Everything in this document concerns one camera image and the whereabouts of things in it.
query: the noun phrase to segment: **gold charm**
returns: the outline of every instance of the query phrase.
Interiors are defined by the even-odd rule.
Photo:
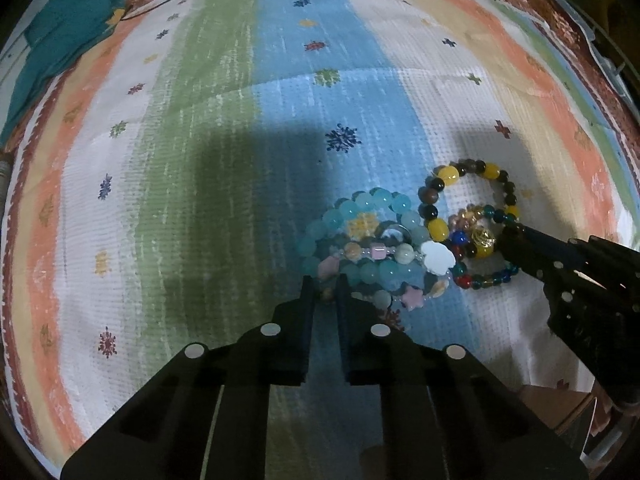
[[[493,247],[495,244],[495,236],[486,227],[477,227],[471,233],[471,239],[477,246]]]

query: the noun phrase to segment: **beaded bracelet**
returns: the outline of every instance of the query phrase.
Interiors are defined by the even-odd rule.
[[[496,209],[491,205],[470,205],[466,210],[461,210],[457,216],[450,216],[447,226],[444,220],[438,218],[438,209],[434,204],[438,201],[439,193],[446,186],[455,184],[461,176],[465,176],[467,173],[480,174],[488,180],[500,182],[502,190],[506,194],[504,197],[506,207]],[[463,261],[465,254],[469,258],[485,258],[494,251],[495,236],[486,227],[477,225],[479,219],[484,217],[497,224],[503,222],[515,224],[517,222],[520,212],[516,206],[515,184],[509,181],[509,174],[501,170],[497,164],[467,159],[440,168],[436,177],[427,179],[425,184],[427,187],[422,187],[418,191],[422,202],[419,209],[420,216],[425,219],[431,237],[447,245],[456,257],[457,263],[451,269],[456,285],[460,288],[472,287],[478,290],[479,288],[509,283],[511,276],[518,272],[518,267],[509,262],[507,262],[505,269],[491,275],[475,274],[470,276]]]
[[[391,209],[399,221],[381,222],[375,209]],[[340,231],[346,236],[340,237]],[[314,255],[318,244],[327,237],[326,242],[333,243],[325,252],[328,256],[320,260]],[[430,240],[422,218],[411,210],[409,197],[380,188],[361,192],[354,200],[341,200],[321,219],[307,225],[305,237],[296,248],[305,258],[304,274],[324,281],[343,273],[351,286],[360,282],[369,288],[381,285],[389,295],[379,294],[376,304],[383,303],[380,298],[384,296],[391,298],[390,304],[400,300],[410,310],[443,293],[451,279],[449,269],[456,264],[448,248]],[[426,272],[441,278],[424,294]],[[391,292],[400,291],[403,283],[404,294],[392,296]]]

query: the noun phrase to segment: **green stripe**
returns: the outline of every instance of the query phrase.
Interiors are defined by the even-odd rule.
[[[152,91],[131,216],[146,377],[183,345],[235,342],[273,310],[254,255],[254,9],[196,0]]]

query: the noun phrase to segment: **orange stripe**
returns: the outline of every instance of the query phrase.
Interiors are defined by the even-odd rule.
[[[27,280],[31,303],[33,356],[38,382],[48,400],[49,416],[63,448],[70,452],[82,445],[84,436],[76,424],[58,367],[57,341],[60,332],[57,316],[60,306],[54,291],[54,279],[56,272],[63,272],[63,269],[56,269],[55,265],[62,172],[91,100],[109,74],[123,41],[139,21],[130,20],[119,24],[114,34],[98,46],[102,53],[74,80],[76,88],[67,91],[67,98],[58,102],[57,106],[63,107],[66,115],[60,121],[54,147],[49,153],[49,169],[36,188],[36,207],[42,209],[35,211],[34,216],[37,219],[31,226],[27,254],[27,268],[34,277]]]
[[[617,229],[609,173],[607,173],[606,165],[596,149],[584,150],[577,146],[574,135],[580,125],[571,114],[570,105],[564,92],[546,71],[536,70],[531,65],[527,60],[526,51],[504,30],[502,23],[496,16],[485,10],[475,0],[445,1],[484,25],[496,46],[501,49],[513,67],[527,77],[536,88],[537,91],[532,94],[542,96],[539,98],[540,105],[549,123],[558,133],[570,154],[583,183],[582,202],[591,234],[606,236],[615,233]],[[594,179],[597,179],[602,185],[600,196],[591,190],[591,183]]]

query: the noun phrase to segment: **yellow bead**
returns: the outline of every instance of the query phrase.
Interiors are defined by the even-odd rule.
[[[518,206],[516,206],[516,205],[508,205],[507,207],[504,208],[504,213],[505,214],[511,213],[517,219],[520,218],[520,210],[518,209]]]
[[[478,248],[478,254],[476,254],[476,258],[486,258],[487,256],[491,256],[494,253],[494,247],[484,247],[482,245],[476,245]]]
[[[453,166],[445,166],[438,172],[438,177],[444,181],[445,186],[451,186],[458,181],[460,174]]]
[[[449,238],[449,227],[442,218],[435,218],[427,224],[427,229],[434,242],[443,242]]]
[[[500,175],[500,167],[497,164],[488,162],[482,176],[488,178],[489,180],[495,180],[496,178],[498,178],[498,175]]]

